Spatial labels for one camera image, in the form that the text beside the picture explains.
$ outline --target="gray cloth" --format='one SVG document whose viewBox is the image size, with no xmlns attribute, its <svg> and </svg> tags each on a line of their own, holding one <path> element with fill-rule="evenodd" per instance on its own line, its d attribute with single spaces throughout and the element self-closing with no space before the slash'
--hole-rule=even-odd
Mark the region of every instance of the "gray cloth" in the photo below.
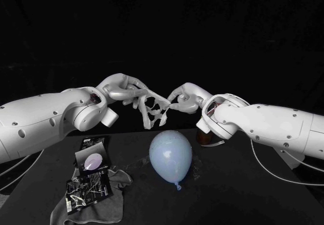
<svg viewBox="0 0 324 225">
<path fill-rule="evenodd" d="M 76 177 L 78 174 L 79 172 L 76 169 L 72 177 Z M 75 225 L 88 222 L 111 224 L 121 221 L 124 204 L 121 188 L 131 185 L 132 179 L 122 170 L 118 170 L 116 172 L 108 170 L 108 177 L 114 195 L 72 215 L 67 215 L 63 196 L 50 214 L 50 225 Z"/>
</svg>

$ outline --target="dark table surface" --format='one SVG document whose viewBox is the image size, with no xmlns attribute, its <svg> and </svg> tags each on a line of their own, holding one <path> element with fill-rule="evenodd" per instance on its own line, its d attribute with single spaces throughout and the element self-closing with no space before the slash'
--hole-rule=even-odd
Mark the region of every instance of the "dark table surface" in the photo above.
<svg viewBox="0 0 324 225">
<path fill-rule="evenodd" d="M 151 164 L 134 169 L 124 188 L 124 224 L 322 224 L 324 208 L 305 186 L 268 174 L 259 166 L 247 136 L 237 132 L 226 143 L 200 147 L 196 129 L 178 130 L 187 137 L 203 166 L 197 180 L 188 172 L 177 191 Z M 109 135 L 108 156 L 126 165 L 148 155 L 160 131 Z M 47 148 L 26 173 L 1 209 L 0 224 L 49 224 L 52 210 L 65 196 L 65 182 L 73 174 L 75 152 L 86 136 L 66 137 Z M 266 168 L 296 180 L 273 149 L 253 143 Z"/>
</svg>

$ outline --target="wire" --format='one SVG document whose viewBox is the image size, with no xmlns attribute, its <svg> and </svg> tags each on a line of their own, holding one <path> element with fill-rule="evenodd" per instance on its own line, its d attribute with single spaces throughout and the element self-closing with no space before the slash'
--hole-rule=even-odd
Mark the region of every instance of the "wire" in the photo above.
<svg viewBox="0 0 324 225">
<path fill-rule="evenodd" d="M 291 156 L 291 158 L 294 158 L 294 160 L 298 161 L 301 164 L 304 164 L 304 165 L 308 166 L 309 168 L 312 168 L 312 169 L 315 169 L 315 170 L 324 172 L 324 170 L 315 168 L 314 166 L 311 166 L 311 165 L 305 164 L 302 161 L 299 161 L 299 160 L 288 153 L 288 151 L 283 151 L 283 152 L 285 152 L 285 153 Z"/>
<path fill-rule="evenodd" d="M 1 174 L 0 174 L 0 176 L 1 175 L 4 175 L 27 158 L 29 158 L 29 156 L 26 156 L 21 160 L 20 160 L 20 162 L 11 167 L 11 168 L 8 168 Z"/>
<path fill-rule="evenodd" d="M 255 154 L 255 148 L 253 148 L 253 143 L 250 142 L 250 146 L 252 146 L 252 150 L 253 150 L 253 154 Z M 266 170 L 266 172 L 272 175 L 272 176 L 275 176 L 278 179 L 281 179 L 281 180 L 283 180 L 283 181 L 286 181 L 286 182 L 289 182 L 289 183 L 294 183 L 294 184 L 302 184 L 302 185 L 309 185 L 309 186 L 324 186 L 324 184 L 308 184 L 308 183 L 299 183 L 299 182 L 295 182 L 295 181 L 292 181 L 292 180 L 286 180 L 286 179 L 283 179 L 283 178 L 281 178 L 281 177 L 278 177 L 266 168 L 265 168 L 265 166 L 262 165 L 262 163 L 260 163 L 260 161 L 259 161 L 259 159 L 258 159 L 258 156 L 256 156 L 256 154 L 255 154 L 255 158 L 256 158 L 256 160 L 258 160 L 258 162 L 259 162 L 259 165 L 263 167 L 263 169 Z"/>
<path fill-rule="evenodd" d="M 20 179 L 20 177 L 27 173 L 27 171 L 29 171 L 29 169 L 31 168 L 31 166 L 27 168 L 27 170 L 23 172 L 23 174 L 17 177 L 17 179 L 7 185 L 7 186 L 4 186 L 1 189 L 0 189 L 0 191 L 3 190 L 3 189 L 6 189 L 18 179 Z"/>
</svg>

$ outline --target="package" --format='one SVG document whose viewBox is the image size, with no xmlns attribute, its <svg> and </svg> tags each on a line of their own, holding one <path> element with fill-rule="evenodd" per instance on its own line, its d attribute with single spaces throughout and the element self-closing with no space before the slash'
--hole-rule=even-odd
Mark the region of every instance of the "package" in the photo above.
<svg viewBox="0 0 324 225">
<path fill-rule="evenodd" d="M 93 146 L 95 144 L 98 144 L 101 142 L 102 142 L 102 145 L 103 145 L 103 149 L 106 151 L 106 149 L 108 149 L 108 138 L 109 138 L 109 136 L 98 136 L 98 137 L 86 137 L 86 138 L 83 138 L 82 143 L 80 143 L 79 151 L 86 149 L 88 147 Z M 78 161 L 76 161 L 76 159 L 75 159 L 73 165 L 75 165 L 75 168 L 78 168 Z"/>
<path fill-rule="evenodd" d="M 66 210 L 67 215 L 80 211 L 89 205 L 112 196 L 108 169 L 72 178 L 66 182 Z"/>
<path fill-rule="evenodd" d="M 80 175 L 88 175 L 102 168 L 108 168 L 108 155 L 102 142 L 75 153 Z"/>
</svg>

